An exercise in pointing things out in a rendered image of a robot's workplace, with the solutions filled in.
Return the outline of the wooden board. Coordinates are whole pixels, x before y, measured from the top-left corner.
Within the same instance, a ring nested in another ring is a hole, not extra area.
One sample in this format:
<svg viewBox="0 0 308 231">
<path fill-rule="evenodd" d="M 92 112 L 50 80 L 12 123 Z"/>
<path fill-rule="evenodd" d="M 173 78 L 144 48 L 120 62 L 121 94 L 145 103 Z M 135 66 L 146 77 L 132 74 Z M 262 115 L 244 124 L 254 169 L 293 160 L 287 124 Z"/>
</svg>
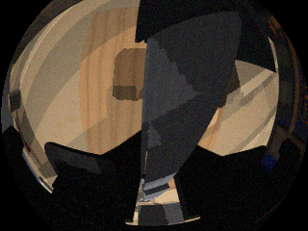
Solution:
<svg viewBox="0 0 308 231">
<path fill-rule="evenodd" d="M 80 107 L 88 152 L 104 154 L 141 130 L 146 43 L 135 42 L 139 8 L 93 13 L 80 70 Z M 228 85 L 197 145 L 213 150 Z"/>
</svg>

